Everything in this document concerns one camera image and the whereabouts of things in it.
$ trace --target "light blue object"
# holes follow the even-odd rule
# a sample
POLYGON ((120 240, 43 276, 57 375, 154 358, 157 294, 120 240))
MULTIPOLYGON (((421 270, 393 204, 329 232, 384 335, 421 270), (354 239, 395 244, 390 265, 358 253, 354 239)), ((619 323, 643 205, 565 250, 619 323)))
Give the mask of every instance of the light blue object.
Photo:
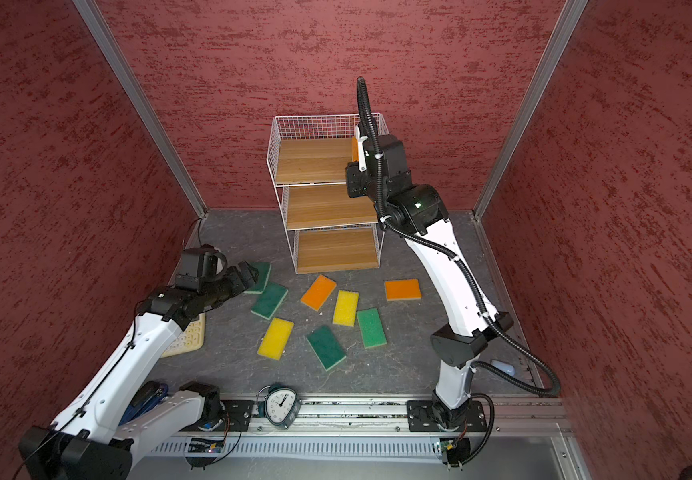
POLYGON ((516 375, 516 369, 514 368, 514 365, 511 365, 509 363, 499 362, 498 360, 490 360, 490 365, 494 366, 501 372, 508 373, 511 376, 516 375))

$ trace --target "clock face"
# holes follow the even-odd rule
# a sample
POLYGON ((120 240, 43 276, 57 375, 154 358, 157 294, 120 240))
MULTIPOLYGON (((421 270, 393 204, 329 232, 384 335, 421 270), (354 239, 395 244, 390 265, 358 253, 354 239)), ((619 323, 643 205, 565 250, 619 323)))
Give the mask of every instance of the clock face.
POLYGON ((266 416, 271 423, 282 423, 295 405, 295 392, 290 389, 274 390, 266 398, 266 416))

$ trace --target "wooden shelf board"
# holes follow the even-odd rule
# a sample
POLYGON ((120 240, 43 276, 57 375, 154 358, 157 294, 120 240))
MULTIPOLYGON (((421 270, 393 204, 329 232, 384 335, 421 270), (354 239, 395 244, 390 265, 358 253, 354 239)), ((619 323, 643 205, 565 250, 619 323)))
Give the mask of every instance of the wooden shelf board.
POLYGON ((322 228, 378 222, 368 197, 349 198, 346 185, 290 187, 287 229, 322 228))
POLYGON ((301 231, 297 273, 378 268, 372 228, 301 231))
POLYGON ((350 138, 282 140, 274 181, 277 186, 345 183, 350 161, 350 138))

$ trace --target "green sponge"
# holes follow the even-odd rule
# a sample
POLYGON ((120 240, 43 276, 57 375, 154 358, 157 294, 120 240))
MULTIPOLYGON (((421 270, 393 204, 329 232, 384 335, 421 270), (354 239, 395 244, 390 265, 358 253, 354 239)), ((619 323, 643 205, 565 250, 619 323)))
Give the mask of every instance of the green sponge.
POLYGON ((362 331, 364 348, 386 345, 386 334, 383 332, 383 324, 377 308, 357 312, 357 320, 359 320, 359 330, 362 331))
POLYGON ((278 283, 270 282, 266 285, 266 289, 261 293, 255 305, 252 306, 250 312, 262 316, 266 320, 271 320, 285 296, 287 296, 286 288, 278 283))
POLYGON ((245 290, 245 293, 263 293, 268 285, 268 277, 271 276, 271 264, 268 262, 250 262, 257 268, 257 282, 252 288, 245 290))
POLYGON ((311 345, 313 352, 317 354, 326 372, 346 358, 346 352, 327 325, 322 325, 306 335, 306 340, 311 345))

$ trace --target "red wall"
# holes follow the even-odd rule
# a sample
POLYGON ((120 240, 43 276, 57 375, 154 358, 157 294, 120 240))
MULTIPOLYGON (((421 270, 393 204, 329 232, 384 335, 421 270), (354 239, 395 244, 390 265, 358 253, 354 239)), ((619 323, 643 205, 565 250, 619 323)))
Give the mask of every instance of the red wall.
POLYGON ((279 114, 373 110, 413 178, 471 208, 563 0, 98 0, 208 206, 276 206, 279 114))
POLYGON ((0 1, 0 478, 168 279, 193 216, 74 5, 0 1))
POLYGON ((595 480, 692 463, 692 1, 591 1, 485 216, 595 480))

